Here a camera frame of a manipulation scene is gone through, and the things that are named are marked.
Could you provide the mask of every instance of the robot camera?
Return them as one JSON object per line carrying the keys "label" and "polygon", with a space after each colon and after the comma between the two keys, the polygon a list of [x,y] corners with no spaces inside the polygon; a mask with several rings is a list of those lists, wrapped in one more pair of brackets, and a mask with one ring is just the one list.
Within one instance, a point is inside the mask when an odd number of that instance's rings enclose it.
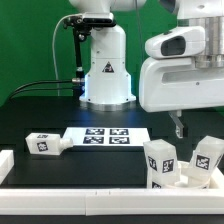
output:
{"label": "robot camera", "polygon": [[84,13],[82,20],[87,24],[109,25],[114,23],[114,16],[112,13]]}

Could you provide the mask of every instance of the black tabletop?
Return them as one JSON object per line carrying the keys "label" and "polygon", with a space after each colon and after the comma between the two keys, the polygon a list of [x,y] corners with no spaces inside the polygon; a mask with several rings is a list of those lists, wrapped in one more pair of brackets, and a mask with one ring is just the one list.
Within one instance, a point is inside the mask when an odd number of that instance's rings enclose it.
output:
{"label": "black tabletop", "polygon": [[[146,113],[139,105],[117,112],[81,108],[72,97],[18,97],[0,108],[0,149],[13,149],[15,166],[1,188],[145,188],[143,147],[74,146],[60,156],[31,155],[25,137],[31,132],[64,134],[67,127],[147,128],[150,138],[163,139],[189,161],[197,143],[207,135],[224,138],[224,117],[215,109],[183,111],[188,136],[178,139],[167,112]],[[19,216],[17,223],[29,217]],[[12,217],[2,216],[4,223]],[[223,216],[105,216],[60,218],[38,216],[44,223],[223,223]]]}

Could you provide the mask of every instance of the rectangular block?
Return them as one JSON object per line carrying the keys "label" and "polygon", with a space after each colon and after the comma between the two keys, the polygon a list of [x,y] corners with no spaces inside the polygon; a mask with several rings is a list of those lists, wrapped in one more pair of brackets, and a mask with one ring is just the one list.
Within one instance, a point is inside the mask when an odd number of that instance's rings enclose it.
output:
{"label": "rectangular block", "polygon": [[187,175],[201,181],[208,180],[224,153],[224,140],[206,136],[202,139],[189,163]]}
{"label": "rectangular block", "polygon": [[63,150],[73,147],[72,139],[61,139],[59,134],[31,133],[26,137],[31,154],[59,156]]}
{"label": "rectangular block", "polygon": [[[148,178],[160,186],[173,184],[180,178],[176,148],[164,140],[144,142]],[[152,181],[147,186],[153,187]]]}
{"label": "rectangular block", "polygon": [[0,153],[0,177],[5,177],[8,172],[8,159],[5,156],[1,156]]}

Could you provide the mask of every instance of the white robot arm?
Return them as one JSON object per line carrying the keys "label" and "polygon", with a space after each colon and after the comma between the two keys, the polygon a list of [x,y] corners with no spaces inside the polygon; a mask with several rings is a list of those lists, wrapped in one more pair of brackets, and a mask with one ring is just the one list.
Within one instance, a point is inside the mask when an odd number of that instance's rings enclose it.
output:
{"label": "white robot arm", "polygon": [[131,77],[125,68],[126,36],[110,12],[133,10],[146,0],[69,1],[81,12],[76,25],[82,25],[91,35],[91,68],[85,75],[81,105],[103,111],[129,107],[136,97],[131,94]]}
{"label": "white robot arm", "polygon": [[130,11],[142,7],[146,0],[69,0],[79,12]]}
{"label": "white robot arm", "polygon": [[140,104],[148,112],[224,105],[224,0],[160,0],[178,27],[146,42]]}

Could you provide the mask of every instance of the white cube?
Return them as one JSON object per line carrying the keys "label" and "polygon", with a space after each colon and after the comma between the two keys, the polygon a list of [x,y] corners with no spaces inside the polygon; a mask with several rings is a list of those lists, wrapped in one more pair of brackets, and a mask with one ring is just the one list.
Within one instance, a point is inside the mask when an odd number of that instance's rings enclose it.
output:
{"label": "white cube", "polygon": [[193,152],[187,175],[201,181],[208,180],[221,161],[223,153],[224,140],[205,137]]}
{"label": "white cube", "polygon": [[164,140],[144,142],[148,178],[160,186],[179,180],[176,148]]}
{"label": "white cube", "polygon": [[12,150],[2,150],[0,152],[0,184],[6,178],[14,166],[14,156]]}

